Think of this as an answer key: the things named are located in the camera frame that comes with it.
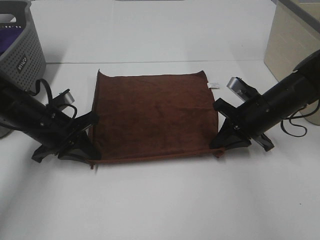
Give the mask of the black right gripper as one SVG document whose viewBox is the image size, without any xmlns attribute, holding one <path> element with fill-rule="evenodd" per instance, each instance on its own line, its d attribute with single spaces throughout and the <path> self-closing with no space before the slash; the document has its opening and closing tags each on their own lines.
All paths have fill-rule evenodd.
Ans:
<svg viewBox="0 0 320 240">
<path fill-rule="evenodd" d="M 273 142 L 264 133 L 255 135 L 249 129 L 248 124 L 239 117 L 236 107 L 219 98 L 213 103 L 213 108 L 225 120 L 217 136 L 209 144 L 211 149 L 247 148 L 251 145 L 251 140 L 256 141 L 266 152 L 274 148 Z"/>
</svg>

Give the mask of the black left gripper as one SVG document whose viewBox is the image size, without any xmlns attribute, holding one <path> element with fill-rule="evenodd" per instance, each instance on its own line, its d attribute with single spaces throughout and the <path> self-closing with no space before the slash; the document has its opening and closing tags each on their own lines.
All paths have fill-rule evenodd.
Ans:
<svg viewBox="0 0 320 240">
<path fill-rule="evenodd" d="M 54 125 L 49 132 L 40 133 L 35 139 L 41 143 L 31 159 L 41 163 L 55 155 L 60 160 L 89 164 L 89 160 L 101 160 L 101 153 L 91 142 L 87 129 L 98 123 L 98 115 L 89 112 L 77 117 L 65 126 Z"/>
</svg>

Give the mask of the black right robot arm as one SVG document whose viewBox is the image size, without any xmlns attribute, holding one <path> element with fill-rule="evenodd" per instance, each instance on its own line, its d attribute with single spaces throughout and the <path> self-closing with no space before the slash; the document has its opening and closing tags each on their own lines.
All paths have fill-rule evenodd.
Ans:
<svg viewBox="0 0 320 240">
<path fill-rule="evenodd" d="M 213 103 L 213 108 L 225 121 L 209 147 L 244 148 L 254 140 L 268 152 L 274 145 L 265 132 L 284 120 L 295 119 L 298 111 L 320 100 L 320 52 L 309 55 L 264 94 L 240 77 L 232 77 L 227 87 L 243 100 L 243 104 L 234 107 L 222 98 Z"/>
</svg>

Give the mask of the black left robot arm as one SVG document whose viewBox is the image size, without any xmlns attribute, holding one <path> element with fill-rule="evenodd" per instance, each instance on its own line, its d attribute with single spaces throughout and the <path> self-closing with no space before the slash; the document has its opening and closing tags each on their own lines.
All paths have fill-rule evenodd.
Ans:
<svg viewBox="0 0 320 240">
<path fill-rule="evenodd" d="M 67 89 L 53 97 L 43 78 L 36 80 L 34 93 L 0 80 L 0 125 L 40 143 L 31 157 L 38 163 L 49 155 L 89 165 L 102 158 L 87 134 L 99 116 L 93 111 L 78 116 L 78 109 L 65 99 L 69 93 Z"/>
</svg>

